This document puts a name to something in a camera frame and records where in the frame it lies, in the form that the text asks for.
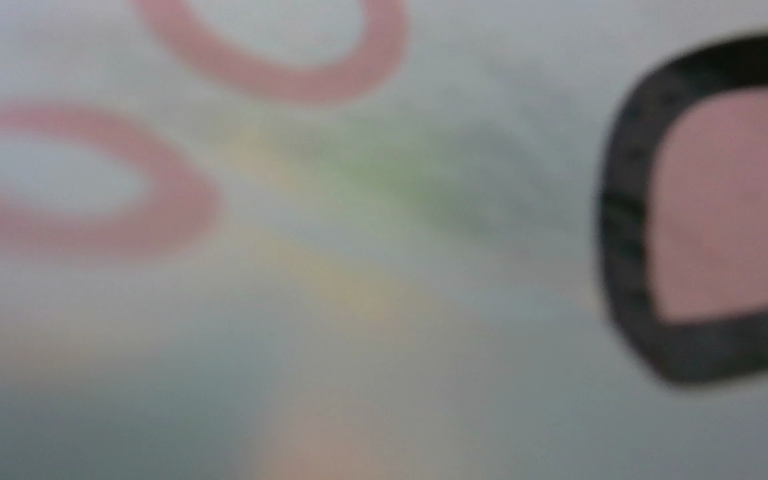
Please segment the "light blue plastic bag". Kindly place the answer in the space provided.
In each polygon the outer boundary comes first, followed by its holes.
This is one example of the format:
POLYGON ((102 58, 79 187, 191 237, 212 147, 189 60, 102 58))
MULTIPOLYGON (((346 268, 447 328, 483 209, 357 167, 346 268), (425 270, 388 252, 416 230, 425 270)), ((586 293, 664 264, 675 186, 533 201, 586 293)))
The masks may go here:
POLYGON ((593 210, 628 90, 768 1, 0 1, 0 479, 768 479, 593 210))

